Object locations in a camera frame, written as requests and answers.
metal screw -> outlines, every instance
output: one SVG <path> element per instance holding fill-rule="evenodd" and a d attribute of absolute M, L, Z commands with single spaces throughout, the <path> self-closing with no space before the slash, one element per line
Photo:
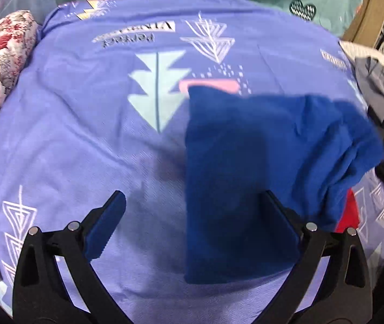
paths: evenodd
<path fill-rule="evenodd" d="M 32 226 L 32 227 L 29 229 L 29 234 L 30 234 L 30 235 L 35 235 L 38 231 L 39 231 L 39 228 L 38 228 L 37 226 Z"/>
<path fill-rule="evenodd" d="M 349 233 L 349 235 L 351 235 L 351 236 L 356 236 L 357 230 L 355 230 L 354 228 L 348 228 L 347 233 Z"/>
<path fill-rule="evenodd" d="M 79 223 L 79 222 L 70 222 L 70 223 L 68 224 L 68 229 L 69 229 L 70 231 L 75 231 L 75 230 L 77 230 L 79 227 L 80 227 L 80 223 Z"/>
<path fill-rule="evenodd" d="M 318 227 L 316 226 L 315 223 L 309 222 L 309 223 L 306 223 L 306 229 L 309 231 L 317 231 Z"/>

light blue tree shape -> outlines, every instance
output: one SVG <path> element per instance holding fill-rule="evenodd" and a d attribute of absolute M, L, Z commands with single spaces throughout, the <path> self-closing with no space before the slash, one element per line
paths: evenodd
<path fill-rule="evenodd" d="M 130 94 L 128 100 L 158 133 L 167 126 L 185 99 L 180 92 L 171 90 L 191 69 L 169 69 L 184 54 L 183 50 L 137 54 L 149 71 L 136 70 L 129 74 L 146 95 Z"/>

black and white heart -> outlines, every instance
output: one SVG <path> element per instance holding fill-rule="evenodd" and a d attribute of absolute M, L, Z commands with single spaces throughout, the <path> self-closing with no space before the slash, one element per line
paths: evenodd
<path fill-rule="evenodd" d="M 313 4 L 303 5 L 301 0 L 293 0 L 290 4 L 290 12 L 305 21 L 311 21 L 316 15 L 316 6 Z"/>

red fabric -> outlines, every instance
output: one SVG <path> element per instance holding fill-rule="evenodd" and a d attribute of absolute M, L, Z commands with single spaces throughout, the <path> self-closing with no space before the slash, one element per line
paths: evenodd
<path fill-rule="evenodd" d="M 336 227 L 336 233 L 343 233 L 346 228 L 352 227 L 357 229 L 360 224 L 358 216 L 357 202 L 355 201 L 354 193 L 351 189 L 348 190 L 347 203 L 345 205 L 344 213 Z"/>

lavender fabric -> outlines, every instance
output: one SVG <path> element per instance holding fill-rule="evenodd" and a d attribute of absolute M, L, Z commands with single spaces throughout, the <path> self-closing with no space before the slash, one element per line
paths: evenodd
<path fill-rule="evenodd" d="M 5 310 L 29 227 L 64 228 L 114 190 L 125 193 L 126 213 L 92 265 L 136 324 L 244 324 L 269 303 L 286 273 L 223 285 L 184 280 L 189 111 L 182 91 L 197 80 L 244 97 L 316 94 L 361 109 L 338 39 L 286 13 L 245 0 L 60 6 L 0 111 Z M 325 262 L 299 309 L 312 302 Z M 58 265 L 85 308 L 64 260 Z"/>

